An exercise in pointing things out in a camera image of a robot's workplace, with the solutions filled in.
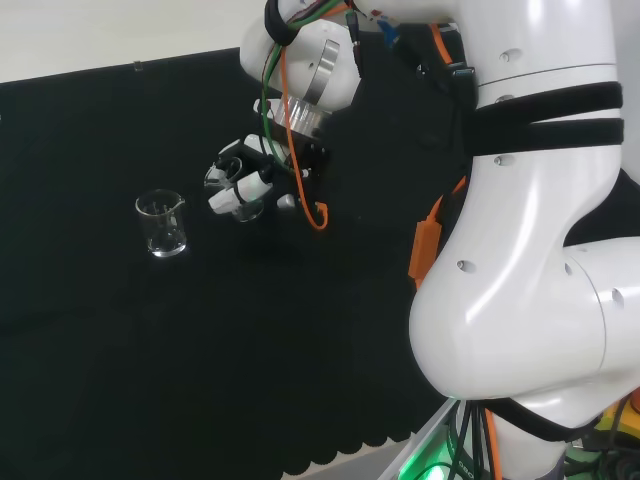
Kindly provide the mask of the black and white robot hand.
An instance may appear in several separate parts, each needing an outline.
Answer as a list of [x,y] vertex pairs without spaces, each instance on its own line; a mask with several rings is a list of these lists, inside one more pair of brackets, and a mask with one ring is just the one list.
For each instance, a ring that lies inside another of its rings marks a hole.
[[264,211],[300,211],[316,228],[328,224],[328,207],[318,199],[329,152],[315,143],[288,145],[249,134],[225,146],[204,178],[210,210],[239,222]]

